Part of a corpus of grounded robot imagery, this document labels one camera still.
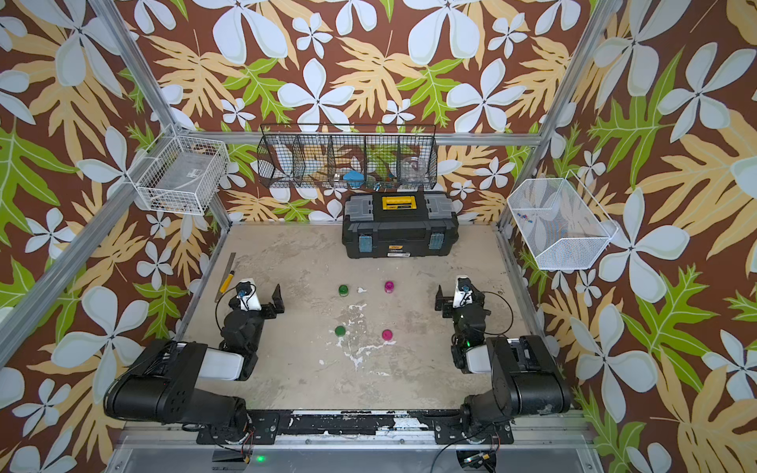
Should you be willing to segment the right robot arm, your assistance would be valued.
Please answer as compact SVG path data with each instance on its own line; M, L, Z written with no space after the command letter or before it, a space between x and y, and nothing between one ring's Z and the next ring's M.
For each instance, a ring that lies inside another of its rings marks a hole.
M465 397L459 413L437 417L437 443L514 442L512 423L522 416L564 414L573 397L544 340L537 335L510 339L487 330L488 293L459 277L455 293L438 290L435 310L453 323L451 356L465 374L488 374L491 388Z

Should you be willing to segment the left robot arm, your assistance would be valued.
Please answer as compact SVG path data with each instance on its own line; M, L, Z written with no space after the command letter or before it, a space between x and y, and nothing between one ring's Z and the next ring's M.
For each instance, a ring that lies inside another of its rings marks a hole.
M242 445L262 431L239 397L196 386L205 380L245 382L258 361L264 323L285 313L281 287L260 303L254 281L234 287L230 312L218 323L221 343L154 341L104 395L104 413L128 422L177 424L207 445Z

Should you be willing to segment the black toolbox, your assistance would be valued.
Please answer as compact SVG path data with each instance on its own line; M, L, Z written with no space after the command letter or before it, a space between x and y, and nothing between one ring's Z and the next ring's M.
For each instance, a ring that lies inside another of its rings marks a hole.
M357 194L345 203L341 240L353 259L446 256L459 220L441 191Z

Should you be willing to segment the blue object in basket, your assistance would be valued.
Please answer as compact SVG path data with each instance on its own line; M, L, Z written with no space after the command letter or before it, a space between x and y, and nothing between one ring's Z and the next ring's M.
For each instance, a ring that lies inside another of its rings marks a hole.
M350 188L361 188L365 184L365 176L360 171L349 171L342 179Z

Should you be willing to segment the yellow handled metal file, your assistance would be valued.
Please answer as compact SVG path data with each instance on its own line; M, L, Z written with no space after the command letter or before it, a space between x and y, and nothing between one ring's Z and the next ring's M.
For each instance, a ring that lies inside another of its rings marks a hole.
M231 285L235 277L236 260L237 260L237 254L236 252L232 252L229 257L229 261L225 270L224 278L221 281L219 290L214 298L214 301L216 303L218 303L218 301L222 299L224 293L226 293L226 291L229 289L229 286Z

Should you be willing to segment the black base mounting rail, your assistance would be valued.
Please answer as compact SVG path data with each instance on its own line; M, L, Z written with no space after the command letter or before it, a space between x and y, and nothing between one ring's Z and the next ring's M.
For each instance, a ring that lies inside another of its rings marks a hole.
M274 445L286 436L331 436L339 439L425 436L447 443L514 442L511 423L473 421L462 409L421 410L248 410L224 427L201 427L197 443L227 445L248 439L253 445Z

